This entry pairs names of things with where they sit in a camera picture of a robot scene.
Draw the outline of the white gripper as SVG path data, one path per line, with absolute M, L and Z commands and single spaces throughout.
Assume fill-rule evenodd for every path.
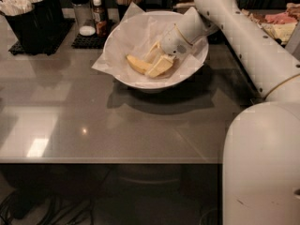
M 210 36 L 217 30 L 215 24 L 206 20 L 198 12 L 186 12 L 144 57 L 146 63 L 154 64 L 146 71 L 146 75 L 156 78 L 168 71 L 173 66 L 175 57 L 184 60 L 191 54 L 199 38 Z

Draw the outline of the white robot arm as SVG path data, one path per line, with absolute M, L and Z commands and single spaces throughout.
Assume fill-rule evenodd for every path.
M 222 225 L 300 225 L 300 66 L 237 7 L 235 0 L 194 0 L 161 47 L 188 45 L 219 28 L 262 102 L 232 121 L 222 168 Z

